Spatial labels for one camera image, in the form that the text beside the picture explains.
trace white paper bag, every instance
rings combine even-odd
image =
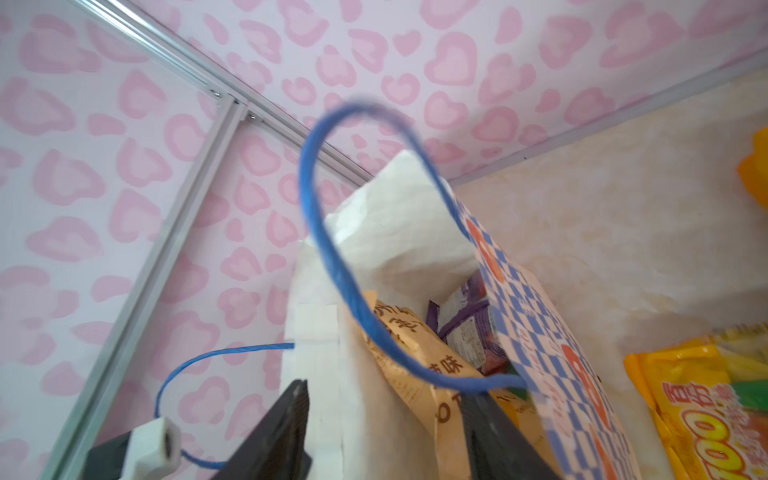
[[[403,151],[330,214],[326,228],[361,290],[423,319],[430,300],[442,302],[481,268],[505,323],[502,345],[529,385],[564,477],[640,478],[618,417],[541,286],[460,211],[465,224],[474,222],[472,242],[420,160]],[[492,278],[502,272],[503,281]],[[310,478],[437,478],[430,434],[380,374],[310,239],[296,263],[286,341],[296,348],[283,357],[283,384],[309,381]],[[544,365],[531,362],[537,350],[548,357]]]

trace blue rope loop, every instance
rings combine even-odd
[[[304,148],[301,150],[299,160],[299,194],[304,218],[306,219],[310,232],[317,243],[320,257],[323,259],[323,264],[325,265],[331,280],[333,280],[336,287],[339,289],[339,293],[341,293],[341,296],[349,307],[349,310],[352,312],[352,315],[357,319],[368,337],[370,337],[370,339],[373,340],[384,353],[407,369],[416,378],[431,383],[434,386],[466,393],[480,393],[493,389],[505,389],[508,387],[524,389],[526,387],[525,381],[518,375],[495,375],[483,379],[467,379],[453,378],[442,375],[441,373],[433,372],[416,362],[407,353],[403,352],[395,340],[389,336],[384,325],[381,324],[381,322],[373,315],[373,312],[368,308],[365,299],[360,293],[360,288],[355,281],[355,277],[349,271],[349,267],[339,255],[339,251],[333,245],[333,241],[323,224],[323,214],[320,210],[318,195],[314,185],[315,163],[321,145],[336,125],[346,118],[358,114],[364,114],[378,120],[386,121],[402,132],[408,140],[410,147],[416,152],[419,158],[421,158],[427,174],[435,183],[435,186],[440,193],[440,197],[448,208],[448,212],[456,222],[457,228],[462,232],[464,237],[467,239],[469,238],[469,234],[459,216],[458,207],[451,194],[445,189],[437,170],[428,160],[429,156],[427,155],[426,150],[410,127],[399,115],[397,115],[396,112],[390,111],[379,104],[364,102],[344,104],[335,111],[331,111],[315,124],[310,135],[306,138]]]
[[[234,353],[259,352],[261,350],[290,350],[293,348],[293,346],[294,346],[293,343],[271,343],[269,345],[238,346],[231,349],[214,350],[213,352],[204,353],[202,355],[198,355],[194,357],[193,359],[187,360],[186,362],[176,367],[176,369],[168,375],[168,378],[165,379],[165,382],[163,382],[163,385],[160,387],[160,390],[157,391],[157,397],[154,400],[154,418],[159,419],[161,417],[160,400],[163,397],[163,391],[165,391],[165,387],[167,387],[170,381],[175,379],[179,375],[179,373],[183,372],[184,369],[186,369],[188,366],[192,365],[193,363],[197,363],[201,360],[208,359],[212,356],[232,355]],[[211,460],[203,460],[202,458],[198,458],[190,454],[188,451],[184,449],[181,449],[181,455],[187,460],[189,460],[190,462],[197,465],[198,467],[208,468],[210,470],[221,470],[227,464],[226,462],[213,462]]]

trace yellow snack package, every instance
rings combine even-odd
[[[677,480],[768,480],[768,324],[624,359]]]
[[[451,347],[443,343],[413,311],[376,301],[375,292],[366,292],[364,296],[376,317],[384,323],[400,347],[422,365],[449,376],[483,377]],[[432,433],[440,479],[469,480],[472,475],[459,409],[460,394],[453,390],[436,388],[412,376],[382,352],[368,336],[366,345],[387,382]],[[520,399],[505,389],[493,390],[490,394],[538,454],[559,473],[560,466],[531,400]]]

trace purple snack package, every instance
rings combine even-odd
[[[479,270],[442,305],[429,303],[427,325],[483,375],[505,371],[510,366],[498,342],[496,322]]]

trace beige marble floor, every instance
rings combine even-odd
[[[646,480],[673,476],[624,356],[768,319],[768,210],[734,170],[761,127],[768,70],[456,189],[579,338]]]

